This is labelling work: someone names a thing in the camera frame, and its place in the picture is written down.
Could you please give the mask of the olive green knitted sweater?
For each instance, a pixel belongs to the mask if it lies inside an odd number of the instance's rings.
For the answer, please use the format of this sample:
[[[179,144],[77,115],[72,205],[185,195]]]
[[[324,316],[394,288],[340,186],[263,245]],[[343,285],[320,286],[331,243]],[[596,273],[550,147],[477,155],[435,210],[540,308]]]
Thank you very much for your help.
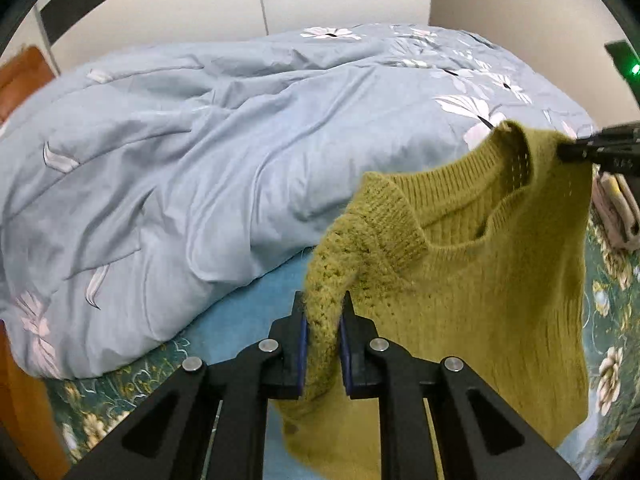
[[[380,474],[378,404],[346,396],[345,299],[413,356],[458,356],[550,445],[588,413],[582,348],[591,168],[563,133],[502,122],[456,162],[369,172],[304,281],[303,396],[279,405],[284,442],[328,479]]]

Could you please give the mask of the folded pink beige garment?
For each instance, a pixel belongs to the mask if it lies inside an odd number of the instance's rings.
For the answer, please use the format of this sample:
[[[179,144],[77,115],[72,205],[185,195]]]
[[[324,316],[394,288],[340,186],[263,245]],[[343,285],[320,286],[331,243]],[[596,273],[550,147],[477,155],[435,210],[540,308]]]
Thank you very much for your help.
[[[614,249],[639,249],[639,179],[600,170],[593,179],[592,202]]]

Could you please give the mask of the brown wooden headboard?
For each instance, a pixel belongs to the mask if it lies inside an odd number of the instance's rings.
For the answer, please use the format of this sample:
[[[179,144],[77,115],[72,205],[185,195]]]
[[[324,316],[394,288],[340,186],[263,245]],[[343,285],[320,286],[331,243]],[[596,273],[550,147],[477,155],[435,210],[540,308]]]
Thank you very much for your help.
[[[62,376],[62,352],[54,340],[44,238],[19,215],[32,203],[27,185],[47,171],[43,136],[29,125],[43,107],[29,99],[54,77],[35,46],[1,67],[1,433],[40,479],[70,471],[46,388]]]

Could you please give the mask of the grey floral duvet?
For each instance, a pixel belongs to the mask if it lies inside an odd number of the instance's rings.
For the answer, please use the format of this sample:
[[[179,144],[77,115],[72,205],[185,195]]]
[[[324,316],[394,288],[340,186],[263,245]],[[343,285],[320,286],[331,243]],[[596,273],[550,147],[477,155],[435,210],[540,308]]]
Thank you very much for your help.
[[[502,47],[416,25],[309,27],[113,53],[30,97],[62,376],[140,358],[317,244],[368,171],[461,157],[514,119],[571,138],[587,112]]]

